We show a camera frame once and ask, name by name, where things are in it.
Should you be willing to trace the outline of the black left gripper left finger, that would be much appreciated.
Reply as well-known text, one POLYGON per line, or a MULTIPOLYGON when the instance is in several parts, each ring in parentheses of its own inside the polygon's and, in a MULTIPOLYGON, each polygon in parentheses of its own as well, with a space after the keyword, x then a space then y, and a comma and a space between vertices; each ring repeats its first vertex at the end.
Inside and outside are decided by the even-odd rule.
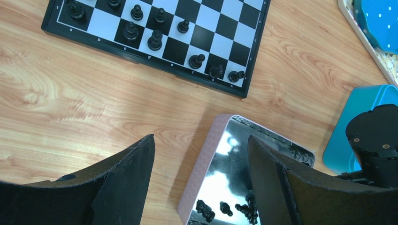
POLYGON ((0 183, 3 225, 138 225, 155 156, 153 135, 55 181, 0 183))

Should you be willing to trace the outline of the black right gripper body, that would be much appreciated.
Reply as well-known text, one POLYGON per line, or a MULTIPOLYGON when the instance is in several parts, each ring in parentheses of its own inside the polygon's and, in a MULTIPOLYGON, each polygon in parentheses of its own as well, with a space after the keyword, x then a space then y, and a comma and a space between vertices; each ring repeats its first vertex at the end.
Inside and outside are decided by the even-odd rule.
POLYGON ((361 167, 336 176, 335 185, 398 187, 398 107, 385 104, 360 113, 346 126, 345 135, 361 167))

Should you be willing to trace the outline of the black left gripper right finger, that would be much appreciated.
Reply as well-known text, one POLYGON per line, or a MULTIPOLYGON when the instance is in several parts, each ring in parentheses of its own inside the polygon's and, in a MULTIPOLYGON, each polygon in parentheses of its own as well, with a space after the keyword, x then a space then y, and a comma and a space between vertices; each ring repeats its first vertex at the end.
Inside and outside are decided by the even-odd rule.
POLYGON ((287 157, 255 136, 248 161, 264 225, 395 225, 398 191, 343 180, 287 157))

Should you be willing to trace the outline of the silver metal tray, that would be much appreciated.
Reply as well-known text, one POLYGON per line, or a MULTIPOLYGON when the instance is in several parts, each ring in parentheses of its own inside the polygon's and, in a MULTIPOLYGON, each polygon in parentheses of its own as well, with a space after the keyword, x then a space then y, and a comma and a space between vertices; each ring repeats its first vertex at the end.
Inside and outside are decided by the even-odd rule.
POLYGON ((218 114, 177 207, 184 225, 250 225, 235 204, 247 204, 245 197, 253 193, 247 153, 251 135, 303 164, 315 164, 315 153, 290 139, 241 115, 218 114), (212 222, 195 210, 197 200, 215 212, 212 222), (229 204, 233 216, 221 213, 221 201, 229 204))

